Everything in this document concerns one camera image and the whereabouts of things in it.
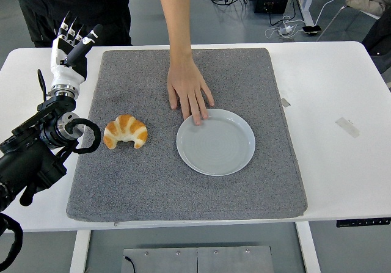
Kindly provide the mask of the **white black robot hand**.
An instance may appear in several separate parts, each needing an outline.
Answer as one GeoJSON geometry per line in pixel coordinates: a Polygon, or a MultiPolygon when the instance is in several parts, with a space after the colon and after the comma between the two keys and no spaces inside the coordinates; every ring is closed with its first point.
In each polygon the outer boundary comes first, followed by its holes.
{"type": "Polygon", "coordinates": [[[96,25],[90,31],[79,18],[67,12],[53,40],[51,72],[53,89],[76,90],[86,80],[86,54],[101,41],[103,26],[96,25]]]}

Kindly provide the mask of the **person's hand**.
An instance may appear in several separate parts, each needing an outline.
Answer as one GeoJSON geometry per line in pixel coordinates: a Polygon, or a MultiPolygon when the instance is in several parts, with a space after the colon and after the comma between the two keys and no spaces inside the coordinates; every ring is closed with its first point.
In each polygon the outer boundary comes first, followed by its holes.
{"type": "Polygon", "coordinates": [[[214,106],[214,98],[192,57],[170,58],[167,91],[171,109],[181,108],[186,120],[192,117],[200,126],[208,118],[207,106],[214,106]]]}

